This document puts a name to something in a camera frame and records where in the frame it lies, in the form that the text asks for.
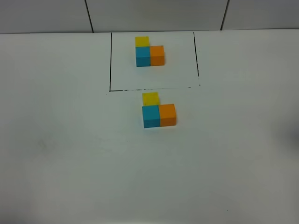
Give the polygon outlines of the blue template cube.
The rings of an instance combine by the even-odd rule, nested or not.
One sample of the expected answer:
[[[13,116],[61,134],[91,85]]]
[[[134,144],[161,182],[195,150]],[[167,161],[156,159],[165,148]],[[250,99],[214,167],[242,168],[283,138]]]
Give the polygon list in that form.
[[[150,46],[136,47],[135,58],[137,67],[151,66]]]

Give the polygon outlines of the orange template cube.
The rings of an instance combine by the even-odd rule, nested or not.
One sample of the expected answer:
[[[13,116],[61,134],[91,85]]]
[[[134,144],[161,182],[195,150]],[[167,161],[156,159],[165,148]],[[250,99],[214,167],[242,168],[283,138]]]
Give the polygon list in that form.
[[[150,46],[150,65],[151,66],[164,66],[165,65],[165,52],[164,46]]]

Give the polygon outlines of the yellow template cube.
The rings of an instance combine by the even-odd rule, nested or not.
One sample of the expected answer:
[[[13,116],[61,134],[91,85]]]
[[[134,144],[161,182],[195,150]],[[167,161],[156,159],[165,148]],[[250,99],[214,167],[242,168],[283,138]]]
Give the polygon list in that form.
[[[150,46],[150,40],[148,36],[137,36],[135,37],[136,47],[148,47]]]

